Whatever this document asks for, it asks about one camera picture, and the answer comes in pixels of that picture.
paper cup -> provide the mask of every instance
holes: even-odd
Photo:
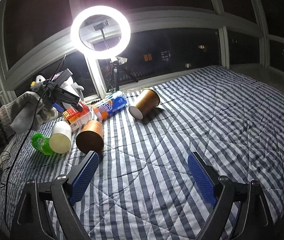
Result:
[[[89,121],[76,137],[76,146],[85,154],[89,151],[100,154],[104,147],[102,124],[96,120]]]
[[[159,95],[150,88],[142,90],[141,94],[129,107],[130,114],[138,120],[142,120],[153,108],[160,104]]]
[[[72,130],[65,121],[59,121],[52,129],[49,141],[50,147],[56,153],[66,153],[71,149]]]

blue and white striped quilt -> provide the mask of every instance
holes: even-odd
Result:
[[[260,181],[274,222],[279,219],[284,214],[284,95],[218,66],[153,88],[161,103],[145,120],[133,119],[126,107],[104,122],[103,160],[74,206],[90,237],[195,239],[212,208],[187,167],[192,151],[233,181]],[[128,94],[129,104],[139,94]],[[40,132],[49,136],[55,122]],[[75,144],[78,133],[64,155],[44,156],[25,144],[8,186],[9,225],[28,179],[51,181],[83,159]],[[18,136],[6,167],[23,138]],[[0,189],[0,228],[8,234],[4,192]],[[57,237],[63,239],[51,202],[48,208]],[[237,210],[233,205],[222,239],[228,238]]]

striped fabric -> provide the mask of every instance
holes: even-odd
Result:
[[[199,194],[187,167],[197,151],[220,175],[261,182],[273,220],[284,213],[284,95],[225,68],[210,66],[155,86],[161,104],[136,121],[128,107],[104,122],[103,160],[74,210],[92,239],[195,239],[212,208]],[[131,104],[140,92],[128,94]],[[43,125],[49,136],[56,121]],[[8,185],[8,224],[26,181],[51,181],[84,157],[44,156],[29,140]],[[22,136],[11,151],[13,157]],[[4,189],[0,189],[0,228],[7,234]],[[58,239],[63,234],[53,204],[48,205]],[[234,223],[233,205],[222,239]]]

white paper cup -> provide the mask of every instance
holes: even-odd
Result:
[[[52,129],[50,147],[56,153],[66,153],[71,149],[72,130],[65,121],[58,121]]]

metal bolt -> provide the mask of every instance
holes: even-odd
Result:
[[[260,185],[259,182],[257,182],[256,180],[252,181],[252,185],[255,187],[258,187]]]
[[[65,179],[66,179],[66,175],[60,175],[60,176],[57,177],[58,181],[63,181]]]
[[[28,182],[26,183],[27,185],[32,185],[35,183],[35,180],[29,179]]]

